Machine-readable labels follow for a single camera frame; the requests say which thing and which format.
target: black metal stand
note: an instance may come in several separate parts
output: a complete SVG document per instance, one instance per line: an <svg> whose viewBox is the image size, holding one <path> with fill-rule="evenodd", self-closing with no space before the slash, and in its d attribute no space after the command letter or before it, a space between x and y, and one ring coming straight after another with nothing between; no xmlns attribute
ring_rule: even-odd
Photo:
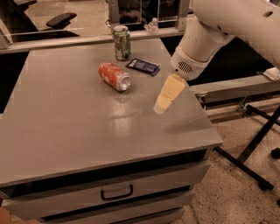
<svg viewBox="0 0 280 224"><path fill-rule="evenodd" d="M276 109L276 111L273 113L272 116L267 115L266 113L262 112L261 110L252 107L251 105L247 105L246 107L247 111L246 114L250 115L252 112L258 114L259 116L262 116L268 121L263 125L261 130L256 134L254 139L248 144L248 146L245 148L245 150L242 152L242 154L236 159L232 157L230 154L225 152L222 148L220 147L215 147L214 150L220 153L224 158L229 160L231 163L236 165L238 168L246 172L251 178L255 179L259 187L262 190L272 190L273 185L262 178L260 175L255 173L254 171L250 170L244 162L247 160L247 158L252 154L252 152L255 150L257 145L263 140L263 138L266 136L266 134L270 131L272 128L273 124L280 125L280 122L277 120L278 117L280 116L280 106Z"/></svg>

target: metal frame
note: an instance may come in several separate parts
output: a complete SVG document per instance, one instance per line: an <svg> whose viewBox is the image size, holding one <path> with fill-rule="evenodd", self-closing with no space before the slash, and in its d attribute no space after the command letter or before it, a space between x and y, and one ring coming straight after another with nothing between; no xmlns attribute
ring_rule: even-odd
<svg viewBox="0 0 280 224"><path fill-rule="evenodd" d="M153 39L153 38L164 38L164 37L175 37L184 35L187 25L187 20L192 19L192 15L188 17L190 0L181 0L179 5L178 22L175 27L162 28L157 33L147 33L147 31L132 31L130 33L131 39ZM119 13L118 13L118 1L108 0L109 20L111 29L116 25L119 25ZM98 45L102 43L112 42L112 36L110 34L101 34L96 36L88 37L77 37L77 38L60 38L60 39L48 39L29 41L22 43L12 43L0 45L0 54L5 53L18 53L18 52L29 52L30 50L56 48L65 46L83 46L83 45Z"/></svg>
<svg viewBox="0 0 280 224"><path fill-rule="evenodd" d="M3 31L0 29L0 49L7 49L9 40L4 36Z"/></svg>
<svg viewBox="0 0 280 224"><path fill-rule="evenodd" d="M251 178L258 182L259 187L262 190L273 190L274 186L268 182L266 179L262 178L260 175L255 173L254 171L250 170L244 163L252 154L252 152L256 149L258 144L263 140L263 138L267 135L274 124L279 125L280 122L277 120L280 116L280 106L275 110L272 116L267 115L266 113L262 112L261 110L252 107L251 105L247 105L247 114L256 113L263 118L266 118L268 121L262 126L260 131L255 135L253 140L248 144L248 146L244 149L241 155L238 158L232 157L226 151L224 151L220 147L215 147L214 150L217 151L220 155L230 161L232 164L240 168L242 171L247 173Z"/></svg>
<svg viewBox="0 0 280 224"><path fill-rule="evenodd" d="M203 103L222 102L251 95L262 95L280 91L280 80L273 81L264 75L216 81L194 85L190 90Z"/></svg>

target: can lid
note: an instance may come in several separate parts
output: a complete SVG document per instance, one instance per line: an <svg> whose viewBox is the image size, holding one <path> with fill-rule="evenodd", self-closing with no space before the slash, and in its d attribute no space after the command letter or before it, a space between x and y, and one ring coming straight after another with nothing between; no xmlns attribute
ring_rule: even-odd
<svg viewBox="0 0 280 224"><path fill-rule="evenodd" d="M126 25L118 25L114 28L115 32L126 32L129 29Z"/></svg>
<svg viewBox="0 0 280 224"><path fill-rule="evenodd" d="M131 84L130 76L128 74L125 74L120 79L119 88L120 90L125 91L130 87L130 84Z"/></svg>

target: soda can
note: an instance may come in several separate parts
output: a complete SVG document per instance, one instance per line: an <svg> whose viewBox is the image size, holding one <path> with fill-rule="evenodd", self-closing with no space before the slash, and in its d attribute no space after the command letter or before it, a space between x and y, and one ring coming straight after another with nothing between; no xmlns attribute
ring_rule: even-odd
<svg viewBox="0 0 280 224"><path fill-rule="evenodd" d="M130 87L130 75L113 63L101 63L98 72L104 81L118 91L122 92Z"/></svg>
<svg viewBox="0 0 280 224"><path fill-rule="evenodd" d="M115 57L118 60L130 58L130 31L125 25L118 25L114 28L113 37L115 41Z"/></svg>

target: green soda can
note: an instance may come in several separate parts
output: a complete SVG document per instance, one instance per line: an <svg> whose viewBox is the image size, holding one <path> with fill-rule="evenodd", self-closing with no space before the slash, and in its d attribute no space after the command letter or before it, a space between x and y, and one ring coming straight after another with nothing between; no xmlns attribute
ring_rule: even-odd
<svg viewBox="0 0 280 224"><path fill-rule="evenodd" d="M115 57L118 60L130 58L130 31L125 25L118 25L114 28L113 37L115 41Z"/></svg>

